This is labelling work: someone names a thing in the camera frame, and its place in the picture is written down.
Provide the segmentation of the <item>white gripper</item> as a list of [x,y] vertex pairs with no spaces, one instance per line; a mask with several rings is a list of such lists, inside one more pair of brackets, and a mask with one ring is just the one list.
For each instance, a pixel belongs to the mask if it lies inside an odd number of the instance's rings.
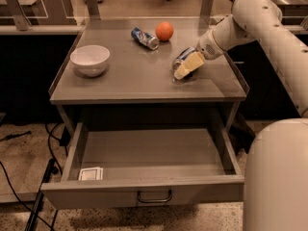
[[205,59],[214,60],[224,54],[224,51],[216,43],[212,30],[208,30],[204,35],[200,37],[196,49],[199,52],[191,53],[182,63],[180,63],[175,68],[175,79],[183,79],[191,72],[204,65]]

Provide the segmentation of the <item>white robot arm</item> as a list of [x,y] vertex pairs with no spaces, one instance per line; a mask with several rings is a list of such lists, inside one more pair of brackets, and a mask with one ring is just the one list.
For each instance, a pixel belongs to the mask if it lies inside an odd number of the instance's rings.
[[196,46],[212,60],[256,39],[300,114],[265,127],[250,146],[243,231],[308,231],[308,46],[281,20],[271,0],[235,0]]

